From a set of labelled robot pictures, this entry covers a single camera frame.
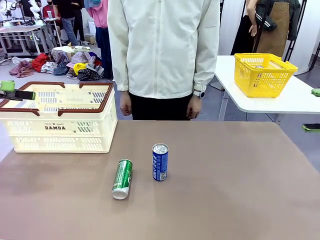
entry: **yellow cloth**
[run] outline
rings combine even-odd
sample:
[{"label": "yellow cloth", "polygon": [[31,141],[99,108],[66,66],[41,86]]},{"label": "yellow cloth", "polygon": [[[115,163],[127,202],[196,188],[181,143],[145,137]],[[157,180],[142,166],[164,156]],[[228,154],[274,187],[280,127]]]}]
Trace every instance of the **yellow cloth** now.
[{"label": "yellow cloth", "polygon": [[74,66],[73,66],[73,70],[75,72],[76,75],[78,75],[78,71],[79,70],[82,70],[82,69],[86,69],[86,63],[76,63]]}]

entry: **background person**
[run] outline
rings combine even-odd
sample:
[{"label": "background person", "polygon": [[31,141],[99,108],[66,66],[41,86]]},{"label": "background person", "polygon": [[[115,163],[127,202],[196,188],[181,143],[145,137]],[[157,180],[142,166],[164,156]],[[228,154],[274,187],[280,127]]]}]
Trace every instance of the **background person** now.
[{"label": "background person", "polygon": [[78,40],[74,33],[74,24],[75,24],[75,12],[71,0],[52,0],[54,15],[57,20],[62,20],[63,29],[66,32],[66,35],[69,38],[69,41],[73,46],[77,46]]},{"label": "background person", "polygon": [[[42,9],[42,15],[44,18],[49,18],[48,12],[51,12],[51,15],[53,18],[56,17],[55,15],[55,11],[54,11],[54,6],[52,3],[52,0],[46,0],[48,5],[44,6]],[[62,21],[60,20],[55,20],[55,24],[56,24],[56,30],[57,30],[57,34],[59,34],[59,36],[61,37],[61,29],[63,28],[62,26]]]},{"label": "background person", "polygon": [[84,7],[89,15],[93,18],[95,24],[95,40],[98,48],[101,50],[104,78],[112,80],[114,75],[112,70],[109,30],[107,23],[108,0],[101,0],[101,3],[96,5],[90,4],[89,0],[84,0]]},{"label": "background person", "polygon": [[74,27],[73,27],[73,32],[75,37],[78,37],[78,32],[80,36],[80,41],[84,42],[85,41],[85,33],[84,33],[84,24],[82,20],[82,13],[81,9],[84,7],[82,5],[82,0],[72,0],[72,7],[73,11],[75,14],[74,17]]}]

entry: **green can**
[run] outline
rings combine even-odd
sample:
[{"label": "green can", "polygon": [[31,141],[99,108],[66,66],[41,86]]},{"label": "green can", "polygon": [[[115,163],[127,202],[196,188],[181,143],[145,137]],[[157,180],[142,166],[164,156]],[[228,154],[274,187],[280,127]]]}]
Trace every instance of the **green can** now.
[{"label": "green can", "polygon": [[112,188],[112,195],[115,199],[123,200],[128,196],[132,166],[132,162],[128,159],[122,159],[119,162]]}]

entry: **soda can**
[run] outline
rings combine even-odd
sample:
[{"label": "soda can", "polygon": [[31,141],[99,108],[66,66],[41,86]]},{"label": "soda can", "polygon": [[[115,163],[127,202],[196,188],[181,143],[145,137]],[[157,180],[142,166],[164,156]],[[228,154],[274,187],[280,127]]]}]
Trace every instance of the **soda can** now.
[{"label": "soda can", "polygon": [[152,147],[152,176],[157,181],[167,178],[169,148],[163,143],[158,143]]},{"label": "soda can", "polygon": [[112,188],[112,195],[115,199],[123,200],[128,196],[132,166],[132,162],[128,159],[122,159],[119,162]]}]

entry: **can lid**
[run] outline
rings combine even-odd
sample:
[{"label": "can lid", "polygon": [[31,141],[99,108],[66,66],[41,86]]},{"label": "can lid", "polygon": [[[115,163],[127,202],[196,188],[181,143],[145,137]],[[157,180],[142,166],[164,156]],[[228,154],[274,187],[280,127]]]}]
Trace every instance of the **can lid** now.
[{"label": "can lid", "polygon": [[128,196],[129,193],[129,188],[124,187],[124,188],[115,188],[112,190],[112,195],[115,199],[117,200],[123,200]]},{"label": "can lid", "polygon": [[166,154],[169,150],[168,146],[164,143],[158,143],[152,149],[156,154]]},{"label": "can lid", "polygon": [[121,160],[120,160],[120,162],[123,162],[123,161],[129,161],[130,163],[132,163],[132,161],[131,161],[131,160],[126,159],[126,158],[124,158],[124,159],[121,159]]}]

